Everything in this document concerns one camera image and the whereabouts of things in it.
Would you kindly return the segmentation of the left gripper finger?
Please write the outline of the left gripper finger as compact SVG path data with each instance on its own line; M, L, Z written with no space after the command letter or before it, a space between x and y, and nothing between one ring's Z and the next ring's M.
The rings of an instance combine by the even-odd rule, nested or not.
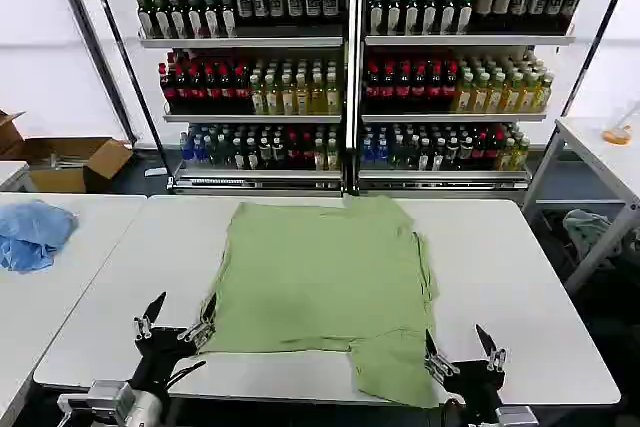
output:
M162 309L166 298L166 293L162 292L145 309L141 317L134 317L135 339L143 340L151 337L151 329Z
M213 293L204 304L198 320L186 331L177 336L178 341L192 343L195 347L202 347L215 333L215 309L217 294Z

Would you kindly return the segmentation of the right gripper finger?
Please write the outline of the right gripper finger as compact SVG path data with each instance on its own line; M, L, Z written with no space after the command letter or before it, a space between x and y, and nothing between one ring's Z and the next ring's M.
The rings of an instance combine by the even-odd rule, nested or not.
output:
M507 352L504 348L498 348L493 338L479 325L475 325L476 333L486 353L489 370L504 371Z
M425 330L424 364L432 377L452 377L460 373L460 369L438 351L428 329Z

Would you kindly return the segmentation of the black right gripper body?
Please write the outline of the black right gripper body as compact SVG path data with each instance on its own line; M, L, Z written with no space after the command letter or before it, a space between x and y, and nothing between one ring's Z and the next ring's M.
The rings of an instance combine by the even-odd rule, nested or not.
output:
M487 360L454 362L456 371L446 376L443 387L464 400L468 413L494 413L502 406L499 390L504 384L504 371L490 368Z

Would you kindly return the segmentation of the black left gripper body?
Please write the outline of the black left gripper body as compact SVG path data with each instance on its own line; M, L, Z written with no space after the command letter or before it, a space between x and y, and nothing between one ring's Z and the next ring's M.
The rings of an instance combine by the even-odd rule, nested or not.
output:
M141 360L131 378L131 388L139 391L166 391L176 364L196 354L192 341L179 340L184 328L153 327L148 338L135 341Z

